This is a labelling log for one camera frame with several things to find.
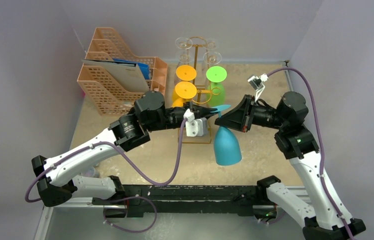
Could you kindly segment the green plastic goblet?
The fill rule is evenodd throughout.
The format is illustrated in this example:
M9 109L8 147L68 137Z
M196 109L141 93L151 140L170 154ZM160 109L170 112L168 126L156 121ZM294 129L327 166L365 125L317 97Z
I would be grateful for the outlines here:
M206 71L206 79L209 82L207 89L211 94L206 96L210 107L223 105L226 100L226 90L223 81L227 78L227 71L222 66L212 66Z

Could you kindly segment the yellow plastic goblet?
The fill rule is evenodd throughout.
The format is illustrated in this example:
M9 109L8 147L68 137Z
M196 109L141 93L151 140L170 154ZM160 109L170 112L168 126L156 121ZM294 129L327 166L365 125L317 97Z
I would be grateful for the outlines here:
M196 86L189 81L177 83L172 93L172 107L182 107L187 100L193 99L197 94Z
M191 82L197 76L197 71L190 65L181 65L175 70L174 87L179 82Z

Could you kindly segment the blue plastic goblet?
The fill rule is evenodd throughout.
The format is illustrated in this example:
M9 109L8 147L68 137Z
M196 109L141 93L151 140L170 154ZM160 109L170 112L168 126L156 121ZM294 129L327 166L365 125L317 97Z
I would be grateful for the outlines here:
M214 138L213 150L215 161L220 166L232 166L242 160L239 141L227 127L218 127Z

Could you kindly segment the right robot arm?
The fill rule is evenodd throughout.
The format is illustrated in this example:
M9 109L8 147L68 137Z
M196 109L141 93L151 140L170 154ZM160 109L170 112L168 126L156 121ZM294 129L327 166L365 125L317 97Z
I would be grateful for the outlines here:
M308 112L305 98L294 91L284 93L277 107L245 95L215 124L242 133L253 125L275 129L275 143L299 175L310 201L303 201L275 176L257 182L257 200L281 207L300 225L307 240L351 240L366 225L352 216L334 189L322 165L322 149L305 127Z

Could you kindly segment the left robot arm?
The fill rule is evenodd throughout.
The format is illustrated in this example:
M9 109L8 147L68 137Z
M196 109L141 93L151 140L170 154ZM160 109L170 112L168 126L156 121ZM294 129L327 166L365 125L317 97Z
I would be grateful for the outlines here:
M165 98L157 91L147 91L134 101L133 107L91 140L55 157L38 155L31 160L36 176L25 193L25 201L42 201L46 207L55 207L72 198L98 198L113 205L121 203L124 191L115 176L85 177L81 172L109 159L122 156L145 180L155 186L166 186L175 178L181 158L182 142L172 175L165 182L156 182L146 176L126 152L150 141L150 132L179 129L187 124L202 128L204 122L217 114L215 107L204 107L187 102L181 107L165 107Z

